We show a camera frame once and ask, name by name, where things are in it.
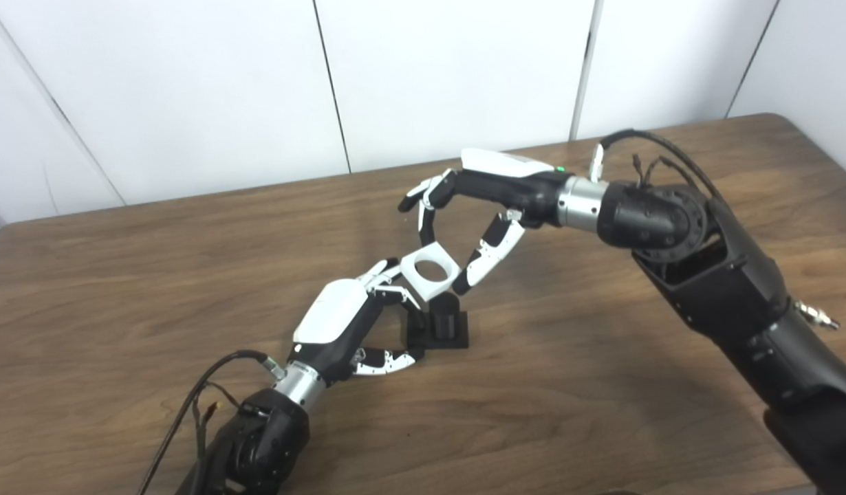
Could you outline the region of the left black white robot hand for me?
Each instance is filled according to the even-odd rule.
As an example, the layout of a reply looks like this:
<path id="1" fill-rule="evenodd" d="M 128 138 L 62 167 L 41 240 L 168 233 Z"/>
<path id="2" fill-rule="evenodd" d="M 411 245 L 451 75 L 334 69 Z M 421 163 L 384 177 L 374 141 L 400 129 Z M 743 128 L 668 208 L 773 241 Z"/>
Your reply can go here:
<path id="1" fill-rule="evenodd" d="M 401 306 L 411 322 L 423 322 L 416 298 L 407 288 L 393 285 L 398 278 L 398 258 L 387 258 L 357 278 L 326 284 L 294 330 L 288 362 L 303 364 L 325 386 L 333 386 L 353 375 L 395 373 L 423 360 L 426 351 L 420 346 L 386 350 L 364 344 L 388 306 Z"/>

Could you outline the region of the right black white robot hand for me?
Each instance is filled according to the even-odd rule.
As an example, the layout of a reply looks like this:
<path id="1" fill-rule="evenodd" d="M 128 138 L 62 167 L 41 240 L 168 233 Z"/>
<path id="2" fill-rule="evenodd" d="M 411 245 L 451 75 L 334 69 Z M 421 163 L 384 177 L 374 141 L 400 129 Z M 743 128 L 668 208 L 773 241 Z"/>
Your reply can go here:
<path id="1" fill-rule="evenodd" d="M 454 279 L 451 289 L 458 296 L 482 282 L 514 250 L 526 229 L 556 225 L 559 192 L 571 177 L 541 161 L 498 151 L 467 148 L 460 160 L 459 168 L 423 179 L 398 204 L 402 212 L 419 207 L 422 245 L 435 242 L 436 210 L 457 195 L 504 207 Z"/>

